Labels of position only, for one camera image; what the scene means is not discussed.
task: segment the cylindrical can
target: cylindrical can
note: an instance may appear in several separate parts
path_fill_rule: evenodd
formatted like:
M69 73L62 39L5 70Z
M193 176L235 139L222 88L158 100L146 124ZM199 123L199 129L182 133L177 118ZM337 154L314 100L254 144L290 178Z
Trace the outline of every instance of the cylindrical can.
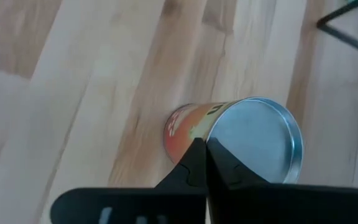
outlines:
M165 150L177 164L194 138L217 138L241 162L269 182L297 181L303 156L299 127L291 113L261 97L182 106L169 117Z

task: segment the can label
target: can label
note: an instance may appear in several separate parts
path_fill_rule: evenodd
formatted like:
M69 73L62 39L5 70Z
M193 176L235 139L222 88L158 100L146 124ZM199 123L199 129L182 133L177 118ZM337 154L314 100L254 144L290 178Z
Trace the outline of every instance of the can label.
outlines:
M186 105L169 117L164 128L164 146L171 160L177 164L194 138L207 139L220 115L236 101Z

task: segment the metal frame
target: metal frame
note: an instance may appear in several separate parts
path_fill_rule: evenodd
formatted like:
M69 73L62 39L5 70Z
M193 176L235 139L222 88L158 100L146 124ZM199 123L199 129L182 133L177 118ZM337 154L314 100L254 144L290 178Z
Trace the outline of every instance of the metal frame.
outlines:
M333 37L336 37L337 39L353 46L354 48L358 49L358 40L353 38L352 36L345 34L336 28L334 28L331 25L328 25L327 23L355 8L358 7L358 0L352 1L349 4L341 7L340 9L328 14L327 16L324 16L317 22L317 28L320 30L332 35Z

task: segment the wooden floor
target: wooden floor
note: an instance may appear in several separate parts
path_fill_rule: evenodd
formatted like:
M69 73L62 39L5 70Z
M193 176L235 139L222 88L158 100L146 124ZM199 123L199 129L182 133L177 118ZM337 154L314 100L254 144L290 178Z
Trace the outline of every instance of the wooden floor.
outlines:
M343 0L0 0L0 223L75 187L152 187L186 103L266 96L305 139L300 183L358 187L358 51ZM358 37L358 10L332 22Z

